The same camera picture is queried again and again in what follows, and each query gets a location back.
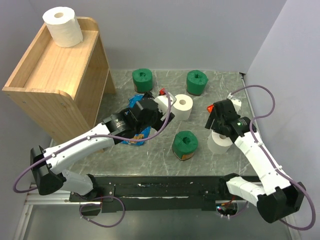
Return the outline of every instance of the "gray marble surface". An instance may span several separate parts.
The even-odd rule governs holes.
[[[154,94],[166,88],[173,95],[186,93],[187,70],[155,70],[153,73]],[[108,148],[104,153],[93,153],[78,161],[70,170],[80,174],[96,176],[223,176],[237,173],[242,176],[256,175],[246,157],[236,146],[231,146],[226,154],[212,154],[208,149],[207,139],[210,130],[205,129],[209,113],[207,106],[225,99],[229,92],[243,86],[241,76],[236,72],[204,71],[209,81],[201,96],[191,96],[193,108],[187,121],[175,119],[156,138],[142,146],[119,143]],[[105,94],[102,98],[97,123],[113,113],[125,108],[128,98],[136,94],[132,71],[112,71],[117,94]],[[252,112],[246,93],[236,96],[242,101],[240,115],[252,118]],[[180,161],[172,151],[174,136],[190,130],[198,139],[198,149],[194,156]]]

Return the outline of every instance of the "green toilet paper roll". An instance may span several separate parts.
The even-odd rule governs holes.
[[[152,90],[152,72],[147,68],[139,68],[132,72],[134,90],[139,94]]]
[[[191,158],[198,147],[198,139],[191,131],[181,131],[175,135],[172,151],[181,161]]]
[[[186,76],[186,90],[189,94],[200,96],[207,85],[207,76],[199,70],[188,72]]]

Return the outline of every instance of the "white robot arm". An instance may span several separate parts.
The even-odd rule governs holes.
[[[262,186],[258,186],[231,173],[221,178],[221,195],[226,198],[236,195],[247,200],[257,206],[260,215],[268,223],[300,209],[304,194],[282,176],[290,179],[264,146],[254,125],[250,130],[250,119],[237,114],[232,100],[225,99],[213,104],[205,128],[229,137],[247,157],[262,183]]]
[[[172,106],[176,98],[170,93],[168,95]],[[99,189],[95,186],[94,177],[71,172],[67,168],[91,153],[122,142],[105,137],[107,135],[131,139],[149,126],[159,131],[167,117],[168,107],[169,100],[164,90],[160,91],[160,96],[156,98],[148,92],[132,108],[125,108],[111,115],[93,129],[70,141],[46,149],[34,147],[31,150],[31,165],[50,157],[31,170],[39,194],[48,195],[57,190],[65,190],[78,193],[87,199],[96,197]],[[167,122],[173,118],[174,114],[170,113]]]

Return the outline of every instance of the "gray wall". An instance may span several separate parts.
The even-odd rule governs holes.
[[[0,0],[0,89],[36,35],[41,19],[28,1]],[[15,178],[30,163],[30,149],[48,146],[49,137],[3,92],[0,92],[1,239],[12,239],[26,199],[12,191]],[[31,174],[19,187],[28,188]]]
[[[245,82],[261,84],[274,94],[274,113],[259,127],[266,146],[285,171],[302,181],[320,213],[320,2],[288,0],[254,59]],[[249,95],[256,115],[271,108],[269,96],[260,90]],[[311,211],[305,200],[296,214],[306,226]],[[320,221],[303,239],[319,239]]]
[[[286,0],[30,0],[95,18],[114,69],[246,73]]]

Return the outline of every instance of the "toilet paper roll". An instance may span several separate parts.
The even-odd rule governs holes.
[[[55,44],[69,48],[82,42],[82,35],[75,11],[70,7],[58,6],[42,16]]]
[[[190,117],[192,106],[194,104],[192,98],[184,94],[178,94],[175,98],[176,102],[173,104],[171,110],[175,116],[174,118],[178,121],[187,120]]]
[[[213,154],[225,154],[233,143],[230,137],[212,131],[208,137],[207,144]]]

